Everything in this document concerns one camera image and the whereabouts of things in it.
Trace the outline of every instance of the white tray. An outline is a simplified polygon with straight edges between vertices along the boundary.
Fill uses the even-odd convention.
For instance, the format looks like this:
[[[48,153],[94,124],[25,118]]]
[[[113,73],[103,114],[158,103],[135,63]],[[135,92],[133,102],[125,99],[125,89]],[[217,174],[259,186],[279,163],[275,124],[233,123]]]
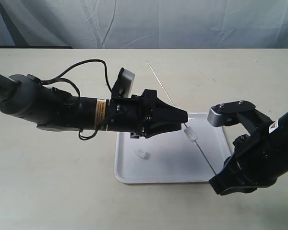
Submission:
[[[218,173],[230,150],[221,127],[207,122],[207,113],[191,113],[187,126],[197,134],[197,142]],[[118,133],[114,173],[126,184],[207,182],[214,174],[195,143],[180,131],[164,133],[149,139],[131,139],[129,133]],[[148,156],[136,153],[147,151]]]

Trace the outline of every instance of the warning label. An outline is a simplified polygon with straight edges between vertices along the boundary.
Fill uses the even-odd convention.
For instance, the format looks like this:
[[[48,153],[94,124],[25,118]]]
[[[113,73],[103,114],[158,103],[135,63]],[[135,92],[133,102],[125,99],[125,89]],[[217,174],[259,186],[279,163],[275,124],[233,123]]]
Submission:
[[[95,128],[103,119],[105,119],[106,105],[107,105],[107,100],[97,99],[96,110],[95,110]]]
[[[272,133],[277,128],[278,128],[278,121],[275,121],[269,126],[269,133]]]

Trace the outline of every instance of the table surface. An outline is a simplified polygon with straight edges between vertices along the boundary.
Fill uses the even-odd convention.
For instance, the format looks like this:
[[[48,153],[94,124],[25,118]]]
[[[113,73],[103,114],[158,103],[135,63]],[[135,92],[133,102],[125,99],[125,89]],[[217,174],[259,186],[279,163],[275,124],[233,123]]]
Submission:
[[[288,50],[0,49],[0,73],[50,79],[89,58],[136,74],[132,93],[156,89],[169,103],[207,112],[248,100],[271,119],[288,111]],[[101,64],[70,71],[82,96],[109,98]],[[72,92],[72,88],[59,84]],[[226,128],[228,142],[244,134]],[[0,113],[0,230],[6,229],[287,229],[288,173],[252,194],[216,195],[209,184],[125,185],[113,173],[116,133],[80,141],[76,132],[46,132]]]

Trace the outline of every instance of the metal rod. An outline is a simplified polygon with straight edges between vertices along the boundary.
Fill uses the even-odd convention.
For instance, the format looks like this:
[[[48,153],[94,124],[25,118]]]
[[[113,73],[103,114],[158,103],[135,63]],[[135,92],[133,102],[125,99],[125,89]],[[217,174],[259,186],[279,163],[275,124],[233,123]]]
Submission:
[[[161,81],[159,80],[158,76],[156,75],[155,71],[153,70],[152,66],[149,64],[148,61],[146,61],[149,68],[151,69],[151,71],[153,72],[155,78],[157,79],[157,81],[159,82],[161,88],[163,89],[164,93],[166,94],[166,96],[168,97],[169,101],[171,102],[172,106],[173,107],[176,107],[175,104],[173,103],[172,99],[169,97],[169,94],[168,92],[165,90],[164,86],[162,85]],[[203,157],[205,158],[205,160],[207,161],[208,165],[210,166],[211,170],[213,171],[213,173],[216,175],[216,172],[215,170],[213,169],[212,165],[210,164],[209,160],[207,159],[207,157],[205,156],[202,148],[200,147],[200,145],[197,143],[197,141],[195,140],[194,143],[196,144],[196,146],[198,147],[198,149],[200,150],[201,154],[203,155]]]

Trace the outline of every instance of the white backdrop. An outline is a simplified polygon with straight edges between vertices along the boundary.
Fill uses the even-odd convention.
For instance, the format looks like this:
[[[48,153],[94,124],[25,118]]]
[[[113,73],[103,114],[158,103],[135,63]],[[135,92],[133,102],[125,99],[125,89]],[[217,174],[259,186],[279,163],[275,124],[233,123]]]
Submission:
[[[288,0],[0,0],[32,46],[288,47]]]

